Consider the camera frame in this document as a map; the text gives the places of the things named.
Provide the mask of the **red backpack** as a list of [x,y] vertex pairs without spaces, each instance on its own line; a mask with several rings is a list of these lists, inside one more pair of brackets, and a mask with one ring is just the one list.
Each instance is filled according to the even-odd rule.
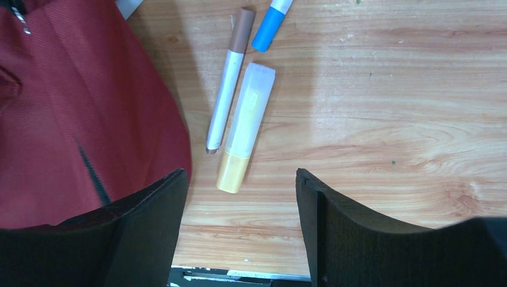
[[1,227],[191,171],[176,101],[114,1],[1,2]]

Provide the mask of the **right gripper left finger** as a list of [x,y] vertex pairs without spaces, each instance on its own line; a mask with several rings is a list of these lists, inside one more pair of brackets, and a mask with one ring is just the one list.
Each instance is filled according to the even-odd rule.
[[2,286],[166,286],[188,192],[177,169],[59,225],[1,230]]

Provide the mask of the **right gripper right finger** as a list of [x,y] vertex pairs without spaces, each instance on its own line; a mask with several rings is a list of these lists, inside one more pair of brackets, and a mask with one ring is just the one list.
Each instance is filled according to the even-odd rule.
[[298,169],[296,195],[313,286],[505,286],[506,218],[439,229],[377,212]]

